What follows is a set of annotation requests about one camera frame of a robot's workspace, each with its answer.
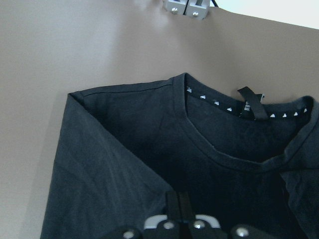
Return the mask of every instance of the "shirt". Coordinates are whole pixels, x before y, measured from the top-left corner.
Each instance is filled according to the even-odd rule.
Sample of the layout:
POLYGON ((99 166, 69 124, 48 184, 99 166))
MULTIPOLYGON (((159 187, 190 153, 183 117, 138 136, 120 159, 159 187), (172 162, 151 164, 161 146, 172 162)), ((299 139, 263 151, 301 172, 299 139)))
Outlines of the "shirt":
POLYGON ((318 239, 319 104, 263 106, 267 120, 242 118, 245 102, 188 73, 70 93, 41 238, 143 230, 175 190, 226 232, 318 239))

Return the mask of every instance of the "black cable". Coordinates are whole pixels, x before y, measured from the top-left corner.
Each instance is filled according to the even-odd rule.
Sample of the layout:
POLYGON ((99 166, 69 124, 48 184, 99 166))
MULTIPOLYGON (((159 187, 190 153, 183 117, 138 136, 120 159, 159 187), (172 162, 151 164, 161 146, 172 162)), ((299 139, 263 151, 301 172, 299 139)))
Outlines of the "black cable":
POLYGON ((217 3, 216 3, 215 0, 211 0, 211 1, 213 2, 213 4, 214 4, 215 7, 218 7, 218 5, 217 5, 217 3))

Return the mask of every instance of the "metal bracket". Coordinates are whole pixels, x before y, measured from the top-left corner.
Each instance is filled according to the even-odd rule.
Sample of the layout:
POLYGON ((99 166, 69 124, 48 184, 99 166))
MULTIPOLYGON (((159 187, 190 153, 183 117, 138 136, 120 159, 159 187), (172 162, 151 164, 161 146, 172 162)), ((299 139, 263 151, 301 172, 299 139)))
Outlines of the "metal bracket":
POLYGON ((210 0, 165 0, 164 7, 173 14, 204 19, 210 8, 210 0))

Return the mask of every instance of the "brown surface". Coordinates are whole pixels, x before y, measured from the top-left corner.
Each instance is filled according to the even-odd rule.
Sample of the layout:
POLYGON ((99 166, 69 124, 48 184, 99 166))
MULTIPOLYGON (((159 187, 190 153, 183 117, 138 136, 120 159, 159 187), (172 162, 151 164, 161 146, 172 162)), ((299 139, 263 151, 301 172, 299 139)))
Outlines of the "brown surface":
POLYGON ((240 99, 319 99, 319 30, 160 0, 0 1, 0 235, 38 238, 66 94, 188 72, 240 99))

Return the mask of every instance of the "dark garment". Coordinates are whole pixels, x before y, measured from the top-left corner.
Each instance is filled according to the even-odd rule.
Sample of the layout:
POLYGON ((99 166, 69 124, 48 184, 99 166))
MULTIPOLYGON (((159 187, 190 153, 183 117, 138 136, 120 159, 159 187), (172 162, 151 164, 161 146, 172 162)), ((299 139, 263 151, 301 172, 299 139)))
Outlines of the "dark garment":
POLYGON ((268 120, 243 119, 244 102, 187 73, 69 94, 41 238, 142 230, 174 189, 226 232, 318 239, 319 103, 264 107, 268 120))

